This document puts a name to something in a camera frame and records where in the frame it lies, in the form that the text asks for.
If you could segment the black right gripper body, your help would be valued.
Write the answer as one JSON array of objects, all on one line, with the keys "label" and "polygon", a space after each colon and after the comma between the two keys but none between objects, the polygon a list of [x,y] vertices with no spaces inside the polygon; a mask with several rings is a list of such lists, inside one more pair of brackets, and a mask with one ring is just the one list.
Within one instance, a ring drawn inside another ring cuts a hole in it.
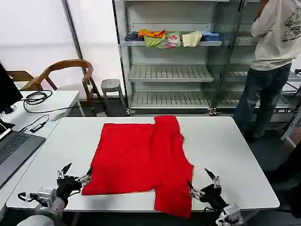
[{"label": "black right gripper body", "polygon": [[212,209],[222,210],[228,206],[225,200],[221,197],[222,187],[215,188],[214,185],[208,185],[200,191],[200,201],[203,203],[208,203]]}]

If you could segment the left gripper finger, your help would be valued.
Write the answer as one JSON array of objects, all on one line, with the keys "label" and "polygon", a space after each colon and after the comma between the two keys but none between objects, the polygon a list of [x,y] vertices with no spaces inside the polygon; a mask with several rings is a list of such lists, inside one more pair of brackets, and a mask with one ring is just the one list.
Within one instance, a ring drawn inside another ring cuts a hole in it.
[{"label": "left gripper finger", "polygon": [[76,178],[75,182],[77,184],[80,184],[81,186],[86,186],[91,181],[91,175],[92,175],[92,168],[90,168],[84,176],[80,178]]},{"label": "left gripper finger", "polygon": [[71,163],[65,165],[62,170],[57,171],[57,179],[64,179],[66,173],[68,172],[69,168],[71,167]]}]

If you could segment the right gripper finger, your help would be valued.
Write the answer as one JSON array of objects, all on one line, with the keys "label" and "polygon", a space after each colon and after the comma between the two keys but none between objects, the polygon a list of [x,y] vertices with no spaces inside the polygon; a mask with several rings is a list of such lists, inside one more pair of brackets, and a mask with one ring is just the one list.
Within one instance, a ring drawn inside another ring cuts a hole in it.
[{"label": "right gripper finger", "polygon": [[215,174],[211,171],[209,171],[208,169],[205,168],[206,173],[208,174],[208,176],[211,178],[211,180],[213,181],[212,184],[208,185],[206,188],[213,188],[213,189],[222,189],[222,186],[220,184],[220,178],[219,176],[215,176]]},{"label": "right gripper finger", "polygon": [[204,196],[204,193],[200,190],[195,189],[189,180],[187,180],[187,183],[191,197],[200,200]]}]

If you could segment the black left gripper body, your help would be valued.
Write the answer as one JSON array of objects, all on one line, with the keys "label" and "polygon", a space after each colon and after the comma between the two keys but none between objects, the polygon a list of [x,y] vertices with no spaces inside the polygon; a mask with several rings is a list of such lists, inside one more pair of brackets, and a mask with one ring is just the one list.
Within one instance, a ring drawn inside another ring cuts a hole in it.
[{"label": "black left gripper body", "polygon": [[73,191],[80,193],[82,183],[78,181],[78,177],[65,176],[63,179],[57,179],[58,188],[56,189],[56,196],[61,198],[65,205],[68,204],[68,198]]}]

